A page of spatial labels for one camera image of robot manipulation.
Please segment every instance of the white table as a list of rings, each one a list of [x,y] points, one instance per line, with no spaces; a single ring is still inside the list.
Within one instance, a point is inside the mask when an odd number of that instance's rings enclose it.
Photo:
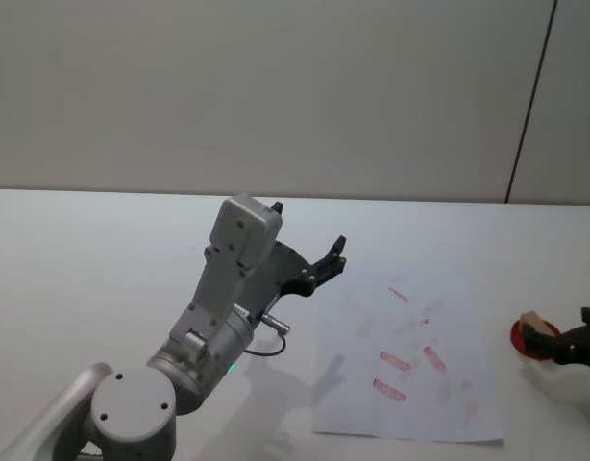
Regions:
[[[86,366],[145,363],[192,296],[222,200],[0,190],[0,448]],[[286,297],[276,310],[293,326],[286,352],[242,357],[179,419],[174,459],[590,459],[590,425],[521,377],[508,340],[526,310],[560,329],[579,323],[590,305],[590,207],[286,199],[283,218],[279,238],[308,259],[343,233],[348,264],[451,263],[472,276],[504,444],[312,434],[323,306]]]

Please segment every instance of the white wall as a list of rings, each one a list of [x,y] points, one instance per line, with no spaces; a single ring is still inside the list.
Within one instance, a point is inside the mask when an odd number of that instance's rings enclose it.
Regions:
[[[501,201],[552,0],[0,0],[0,186]]]
[[[590,0],[560,0],[511,202],[590,204]]]

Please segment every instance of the cable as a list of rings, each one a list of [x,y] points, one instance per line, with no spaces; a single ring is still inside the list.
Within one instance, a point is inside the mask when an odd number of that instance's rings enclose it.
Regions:
[[[283,340],[283,346],[275,352],[257,352],[257,351],[244,351],[249,353],[250,355],[255,355],[257,357],[275,357],[276,355],[280,355],[286,349],[286,338],[284,336],[280,336],[280,339]]]

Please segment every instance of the red smudge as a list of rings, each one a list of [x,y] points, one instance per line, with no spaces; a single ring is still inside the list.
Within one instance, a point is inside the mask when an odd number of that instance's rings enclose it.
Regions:
[[[391,293],[393,293],[395,296],[397,296],[398,298],[400,298],[402,301],[404,301],[405,303],[408,303],[408,301],[410,301],[406,296],[404,296],[404,294],[400,293],[398,290],[396,290],[395,288],[391,288],[389,287],[389,291]]]
[[[399,324],[395,328],[395,334],[404,334],[417,327],[417,321],[415,319],[407,320],[406,322]]]
[[[410,370],[410,364],[408,362],[404,362],[400,357],[396,357],[395,355],[390,354],[389,352],[382,351],[381,355],[379,355],[381,360],[384,360],[389,365],[393,365],[395,368],[399,368],[400,370]]]
[[[385,394],[386,396],[388,396],[390,399],[393,399],[394,401],[404,401],[404,400],[406,400],[406,395],[405,394],[402,394],[400,391],[398,391],[394,387],[391,387],[388,384],[385,384],[384,382],[382,382],[378,378],[376,378],[374,380],[374,382],[372,383],[372,385],[374,386],[374,388],[376,390],[381,391],[383,394]]]
[[[439,372],[447,371],[447,367],[445,366],[444,362],[440,360],[440,357],[436,354],[435,350],[431,348],[431,346],[423,348],[423,353],[426,355],[433,368]]]

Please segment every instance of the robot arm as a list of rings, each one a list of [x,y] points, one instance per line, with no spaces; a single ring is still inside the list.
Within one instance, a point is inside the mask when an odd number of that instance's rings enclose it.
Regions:
[[[87,441],[110,460],[172,458],[176,415],[203,401],[252,342],[260,324],[284,337],[290,327],[269,314],[287,294],[310,296],[342,273],[340,236],[309,264],[276,237],[282,204],[247,195],[226,200],[205,248],[206,267],[191,303],[166,342],[140,370],[106,364],[83,372],[0,454],[0,461],[69,461]]]

